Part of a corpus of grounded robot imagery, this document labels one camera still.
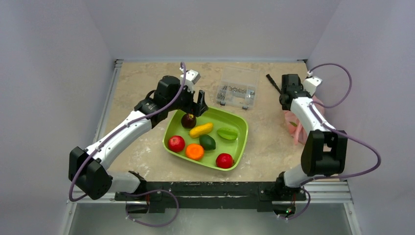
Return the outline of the pink plastic bag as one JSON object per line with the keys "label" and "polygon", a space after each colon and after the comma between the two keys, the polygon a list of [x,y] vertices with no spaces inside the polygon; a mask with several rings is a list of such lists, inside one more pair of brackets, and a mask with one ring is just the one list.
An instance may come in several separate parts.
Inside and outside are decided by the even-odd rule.
{"label": "pink plastic bag", "polygon": [[305,144],[311,131],[328,131],[325,108],[318,98],[298,97],[292,100],[289,111],[284,111],[285,123],[294,144]]}

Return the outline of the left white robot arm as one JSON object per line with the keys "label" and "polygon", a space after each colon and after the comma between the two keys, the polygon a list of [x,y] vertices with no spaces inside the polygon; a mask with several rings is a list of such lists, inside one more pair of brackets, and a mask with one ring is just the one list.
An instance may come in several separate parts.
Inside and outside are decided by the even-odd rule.
{"label": "left white robot arm", "polygon": [[133,200],[140,200],[146,194],[144,178],[138,173],[109,173],[114,160],[138,137],[165,120],[168,113],[181,110],[196,117],[208,110],[205,92],[198,92],[194,101],[193,86],[200,79],[198,72],[187,70],[180,78],[164,76],[128,115],[128,117],[105,137],[82,149],[75,147],[69,154],[69,199],[73,197],[74,187],[84,192],[92,200],[101,198],[108,192],[128,194]]}

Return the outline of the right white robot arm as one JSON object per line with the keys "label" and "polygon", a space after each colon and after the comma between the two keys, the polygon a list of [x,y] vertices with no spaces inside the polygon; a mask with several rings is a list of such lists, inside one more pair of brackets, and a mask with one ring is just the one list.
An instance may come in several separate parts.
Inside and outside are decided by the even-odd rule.
{"label": "right white robot arm", "polygon": [[308,181],[344,171],[347,138],[345,131],[336,130],[317,108],[313,95],[322,83],[320,78],[311,76],[301,81],[297,74],[284,74],[280,86],[269,74],[266,78],[279,92],[282,109],[292,112],[299,121],[297,126],[306,133],[300,164],[280,173],[276,180],[276,196],[287,199],[294,188]]}

